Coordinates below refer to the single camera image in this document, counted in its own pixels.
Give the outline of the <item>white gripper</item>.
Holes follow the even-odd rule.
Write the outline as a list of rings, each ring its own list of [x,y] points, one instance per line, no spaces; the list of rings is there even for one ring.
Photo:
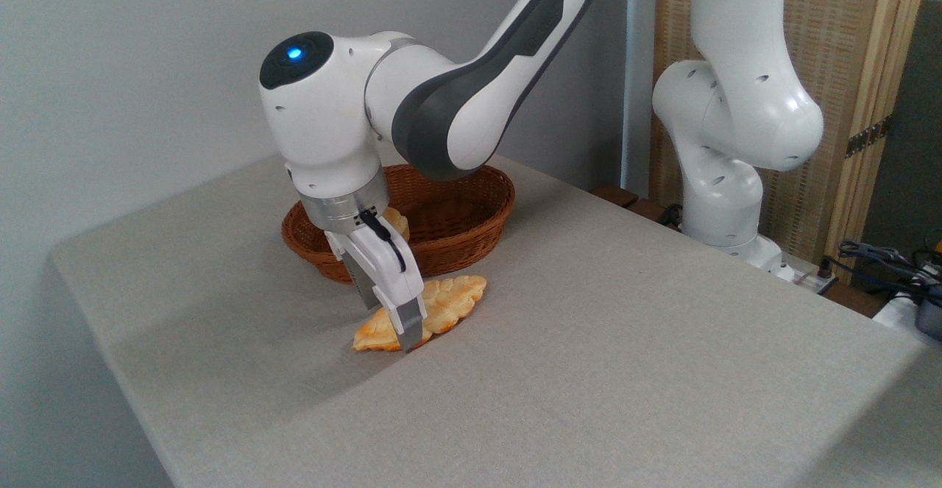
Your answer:
[[[423,343],[424,281],[405,239],[383,214],[363,212],[366,223],[352,233],[326,232],[336,259],[344,263],[367,310],[386,309],[400,349]]]

